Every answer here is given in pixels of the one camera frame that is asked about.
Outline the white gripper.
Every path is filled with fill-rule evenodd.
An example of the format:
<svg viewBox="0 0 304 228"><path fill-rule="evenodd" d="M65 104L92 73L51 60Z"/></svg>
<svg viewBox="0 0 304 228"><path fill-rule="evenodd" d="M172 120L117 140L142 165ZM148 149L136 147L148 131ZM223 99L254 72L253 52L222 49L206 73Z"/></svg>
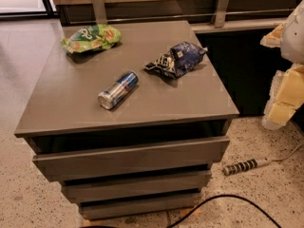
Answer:
<svg viewBox="0 0 304 228"><path fill-rule="evenodd" d="M287 71L278 70L270 87L270 99L264 108L262 125L278 130L286 125L304 104L304 0L280 24L264 35L260 44L279 48L281 56L294 63Z"/></svg>

